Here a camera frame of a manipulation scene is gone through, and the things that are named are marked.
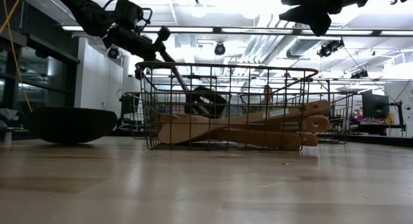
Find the security camera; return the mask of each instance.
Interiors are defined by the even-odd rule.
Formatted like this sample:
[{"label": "security camera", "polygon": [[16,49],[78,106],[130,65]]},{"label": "security camera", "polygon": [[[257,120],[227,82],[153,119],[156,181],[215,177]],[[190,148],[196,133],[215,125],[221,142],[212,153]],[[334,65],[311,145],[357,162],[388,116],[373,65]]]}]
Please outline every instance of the security camera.
[{"label": "security camera", "polygon": [[122,53],[119,51],[118,47],[112,46],[108,50],[108,57],[111,59],[119,59],[122,57]]},{"label": "security camera", "polygon": [[225,46],[224,43],[217,43],[217,46],[215,46],[215,55],[216,56],[222,56],[225,54]]}]

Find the black bowl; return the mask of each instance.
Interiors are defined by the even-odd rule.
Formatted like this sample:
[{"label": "black bowl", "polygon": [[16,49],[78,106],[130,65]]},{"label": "black bowl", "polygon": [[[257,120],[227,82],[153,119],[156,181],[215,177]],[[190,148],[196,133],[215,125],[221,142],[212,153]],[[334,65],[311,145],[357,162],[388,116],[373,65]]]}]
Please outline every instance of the black bowl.
[{"label": "black bowl", "polygon": [[73,145],[99,139],[113,131],[112,111],[88,108],[45,107],[30,114],[30,133],[50,143]]}]

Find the spotlight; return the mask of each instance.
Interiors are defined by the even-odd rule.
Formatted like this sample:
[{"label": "spotlight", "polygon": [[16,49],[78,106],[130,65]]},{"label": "spotlight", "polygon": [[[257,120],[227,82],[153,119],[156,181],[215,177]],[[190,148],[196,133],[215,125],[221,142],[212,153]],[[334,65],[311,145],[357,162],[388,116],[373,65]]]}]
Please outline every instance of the spotlight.
[{"label": "spotlight", "polygon": [[122,57],[122,53],[119,51],[119,48],[116,46],[112,46],[109,48],[108,57],[111,59],[119,59]]},{"label": "spotlight", "polygon": [[343,38],[341,38],[341,40],[339,41],[329,41],[327,44],[321,45],[321,49],[317,52],[317,55],[319,57],[328,57],[342,47],[344,47]]},{"label": "spotlight", "polygon": [[217,43],[217,46],[215,46],[215,55],[217,56],[222,56],[225,54],[225,46],[224,43]]},{"label": "spotlight", "polygon": [[350,77],[350,79],[363,79],[363,78],[368,78],[367,70],[362,70],[362,71],[353,73]]}]

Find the yellow cable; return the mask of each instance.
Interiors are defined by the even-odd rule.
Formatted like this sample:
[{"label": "yellow cable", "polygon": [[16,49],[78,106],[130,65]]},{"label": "yellow cable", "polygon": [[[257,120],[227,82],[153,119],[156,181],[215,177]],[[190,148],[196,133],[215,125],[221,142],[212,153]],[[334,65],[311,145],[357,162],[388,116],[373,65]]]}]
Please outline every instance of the yellow cable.
[{"label": "yellow cable", "polygon": [[27,96],[27,93],[26,93],[26,90],[25,90],[25,87],[23,86],[23,80],[22,80],[22,78],[21,78],[21,73],[20,73],[20,66],[19,66],[19,62],[18,62],[18,60],[17,60],[17,56],[16,56],[16,54],[15,54],[15,49],[14,49],[12,29],[10,28],[10,22],[9,22],[10,17],[13,15],[13,13],[12,13],[13,10],[10,12],[10,15],[8,15],[8,12],[7,12],[7,1],[6,1],[6,0],[3,0],[3,4],[4,4],[4,7],[5,7],[5,13],[6,13],[6,16],[7,16],[5,24],[6,24],[7,27],[8,27],[8,35],[10,36],[10,43],[11,43],[11,45],[12,45],[12,52],[13,52],[13,58],[14,58],[14,63],[15,63],[15,69],[17,70],[17,74],[19,75],[19,79],[20,79],[20,83],[21,83],[21,89],[23,90],[23,94],[25,95],[28,109],[30,110],[30,112],[33,112],[32,106],[30,105],[30,102],[29,102],[29,99],[28,99],[28,96]]},{"label": "yellow cable", "polygon": [[7,15],[7,7],[5,6],[5,10],[6,10],[6,21],[3,23],[3,25],[2,25],[1,28],[0,28],[0,34],[3,33],[3,30],[5,29],[7,23],[10,22],[10,18],[12,17],[12,15],[13,15],[15,9],[17,8],[19,2],[20,2],[20,0],[17,0],[17,1],[14,3],[14,6],[13,6],[13,8],[12,8],[11,11],[10,11],[10,15]]}]

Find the wooden spatula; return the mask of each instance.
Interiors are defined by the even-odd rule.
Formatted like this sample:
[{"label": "wooden spatula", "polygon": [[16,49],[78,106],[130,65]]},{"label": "wooden spatula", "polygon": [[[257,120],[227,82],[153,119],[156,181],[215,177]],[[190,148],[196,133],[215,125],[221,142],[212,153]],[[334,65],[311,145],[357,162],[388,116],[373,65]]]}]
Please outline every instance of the wooden spatula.
[{"label": "wooden spatula", "polygon": [[[165,124],[165,123],[171,122],[174,119],[178,119],[180,117],[187,117],[187,114],[174,114],[174,115],[161,114],[159,116],[159,122]],[[285,148],[289,148],[289,149],[299,149],[299,147],[295,145],[297,144],[297,141],[295,141],[295,139],[293,141],[289,141],[289,140],[291,140],[292,137],[301,136],[301,143],[304,146],[317,146],[318,145],[318,138],[315,134],[302,133],[298,136],[296,135],[291,136],[290,134],[287,134],[286,136],[287,138],[285,138],[285,141],[283,143],[282,142],[284,140],[283,135],[282,133],[279,133],[279,132],[274,133],[274,132],[269,132],[267,130],[263,132],[259,130],[253,131],[253,130],[248,130],[248,129],[245,130],[245,129],[235,129],[235,128],[224,128],[223,130],[209,132],[205,134],[204,136],[200,136],[199,138],[193,139],[192,141],[197,142],[197,141],[206,141],[207,139],[210,139],[210,140],[218,140],[218,141],[231,141],[234,143],[250,144],[250,145],[256,145],[256,146],[261,146],[261,147],[280,148],[280,146],[284,146]],[[264,141],[264,139],[268,137],[272,141]]]},{"label": "wooden spatula", "polygon": [[329,110],[330,104],[328,101],[315,101],[304,104],[299,108],[273,109],[268,112],[254,112],[229,119],[208,119],[199,116],[188,116],[165,124],[159,131],[158,137],[163,143],[178,144],[195,139],[210,131],[228,127],[228,125],[300,121],[303,117],[324,114],[326,111],[329,112]]},{"label": "wooden spatula", "polygon": [[[182,117],[188,117],[188,114],[160,114],[159,124],[161,127],[164,124],[171,123],[173,120]],[[330,129],[330,121],[325,116],[309,116],[304,118],[302,122],[290,123],[254,123],[249,125],[229,125],[230,128],[273,131],[273,132],[324,132]]]},{"label": "wooden spatula", "polygon": [[260,147],[278,148],[280,150],[296,151],[301,148],[301,138],[299,134],[287,132],[262,132],[224,128],[219,131],[211,132],[210,139],[249,144]]}]

